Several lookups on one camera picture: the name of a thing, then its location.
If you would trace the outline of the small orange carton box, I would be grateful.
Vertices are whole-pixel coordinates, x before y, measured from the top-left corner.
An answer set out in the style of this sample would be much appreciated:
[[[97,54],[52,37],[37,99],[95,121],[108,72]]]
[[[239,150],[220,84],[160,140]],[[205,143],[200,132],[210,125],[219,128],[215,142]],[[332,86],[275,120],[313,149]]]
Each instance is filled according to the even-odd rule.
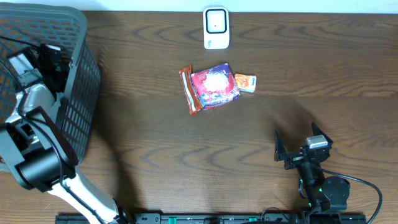
[[[240,91],[254,93],[256,90],[257,76],[237,73],[234,79]]]

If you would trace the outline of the red purple snack bag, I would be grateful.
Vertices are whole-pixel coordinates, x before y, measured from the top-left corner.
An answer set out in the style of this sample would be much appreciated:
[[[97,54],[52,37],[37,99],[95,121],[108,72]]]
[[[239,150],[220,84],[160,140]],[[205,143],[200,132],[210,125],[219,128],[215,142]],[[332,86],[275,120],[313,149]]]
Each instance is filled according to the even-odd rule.
[[[204,110],[225,105],[240,95],[228,63],[195,72],[191,79]]]

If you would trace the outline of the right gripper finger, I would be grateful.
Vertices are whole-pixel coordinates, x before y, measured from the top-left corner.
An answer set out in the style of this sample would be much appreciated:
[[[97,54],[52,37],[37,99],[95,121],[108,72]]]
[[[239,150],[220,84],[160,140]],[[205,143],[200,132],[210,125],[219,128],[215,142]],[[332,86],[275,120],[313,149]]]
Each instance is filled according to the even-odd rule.
[[[286,149],[277,131],[274,131],[274,137],[275,137],[274,160],[284,161],[286,158]]]
[[[319,136],[322,135],[328,142],[328,144],[332,145],[333,144],[333,140],[331,138],[329,138],[319,127],[315,122],[311,123],[312,125],[312,132],[314,136]]]

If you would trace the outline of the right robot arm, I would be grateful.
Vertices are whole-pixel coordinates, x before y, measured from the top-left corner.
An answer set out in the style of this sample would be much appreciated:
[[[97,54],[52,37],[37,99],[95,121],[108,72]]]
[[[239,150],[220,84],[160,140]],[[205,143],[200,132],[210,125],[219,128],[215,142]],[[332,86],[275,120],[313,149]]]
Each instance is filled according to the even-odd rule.
[[[274,133],[274,160],[284,162],[284,169],[296,169],[298,191],[308,199],[309,209],[300,214],[302,223],[341,223],[340,213],[347,209],[350,183],[338,176],[325,177],[320,163],[330,157],[333,141],[312,123],[313,136],[299,152],[288,153],[278,132]]]

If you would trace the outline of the orange brown snack bar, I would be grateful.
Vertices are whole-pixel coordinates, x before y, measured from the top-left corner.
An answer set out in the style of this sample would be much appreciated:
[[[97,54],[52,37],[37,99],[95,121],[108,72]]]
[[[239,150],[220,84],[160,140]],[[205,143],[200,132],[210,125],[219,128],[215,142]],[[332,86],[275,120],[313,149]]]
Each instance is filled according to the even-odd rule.
[[[194,115],[203,109],[199,96],[192,82],[192,65],[189,65],[179,71],[182,79],[183,89],[187,98],[190,115]]]

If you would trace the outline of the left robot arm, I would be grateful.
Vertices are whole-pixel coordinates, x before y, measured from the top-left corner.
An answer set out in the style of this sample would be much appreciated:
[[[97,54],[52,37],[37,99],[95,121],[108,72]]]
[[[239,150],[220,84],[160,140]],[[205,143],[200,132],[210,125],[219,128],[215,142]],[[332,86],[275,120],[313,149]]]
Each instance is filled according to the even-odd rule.
[[[99,76],[74,73],[64,47],[33,44],[8,55],[16,105],[1,125],[1,157],[20,186],[68,202],[90,223],[130,223],[79,169]]]

